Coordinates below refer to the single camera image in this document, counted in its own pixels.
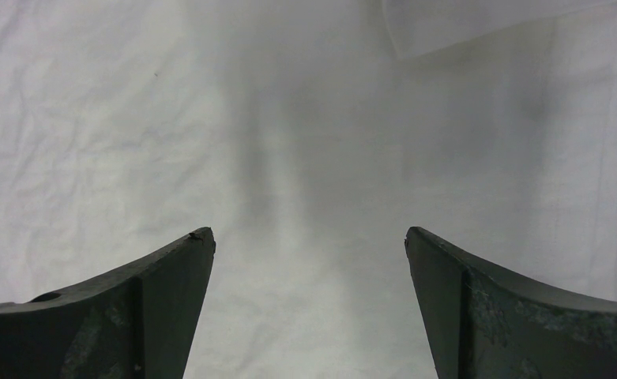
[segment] white surface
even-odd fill
[[[412,225],[617,298],[617,4],[487,32],[398,61],[379,0],[0,0],[0,302],[211,226],[186,377],[432,378]]]

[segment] worn gripper surface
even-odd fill
[[[214,253],[202,228],[83,283],[0,304],[0,378],[182,378]]]
[[[440,379],[617,377],[617,302],[532,280],[418,227],[405,245]]]

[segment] white background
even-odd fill
[[[210,226],[186,377],[433,378],[410,226],[617,299],[617,3],[390,3],[0,0],[0,302]]]

